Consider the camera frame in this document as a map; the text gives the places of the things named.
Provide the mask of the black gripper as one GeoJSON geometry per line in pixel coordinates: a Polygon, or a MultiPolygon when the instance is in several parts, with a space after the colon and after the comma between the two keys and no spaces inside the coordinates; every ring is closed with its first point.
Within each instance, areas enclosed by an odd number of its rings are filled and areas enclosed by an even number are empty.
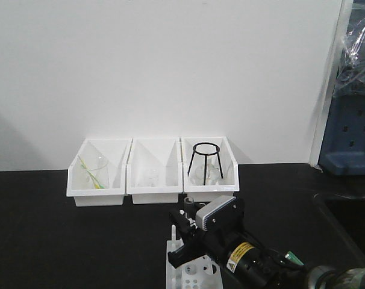
{"type": "MultiPolygon", "coordinates": [[[[197,210],[206,204],[195,202],[197,210]]],[[[182,246],[167,253],[168,262],[178,268],[204,255],[224,268],[239,268],[246,264],[246,234],[243,225],[245,202],[236,197],[221,209],[208,224],[208,230],[198,236],[197,228],[177,210],[169,212],[169,220],[176,226],[182,246]]]]}

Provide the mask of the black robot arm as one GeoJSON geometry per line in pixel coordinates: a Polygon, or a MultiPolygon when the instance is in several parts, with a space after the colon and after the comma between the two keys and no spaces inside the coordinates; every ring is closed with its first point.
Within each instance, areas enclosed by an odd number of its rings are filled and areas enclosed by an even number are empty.
{"type": "Polygon", "coordinates": [[[244,226],[245,202],[219,196],[204,204],[184,199],[184,211],[169,213],[182,246],[168,252],[177,268],[207,255],[245,288],[365,288],[365,267],[339,271],[304,264],[292,252],[265,246],[244,226]]]}

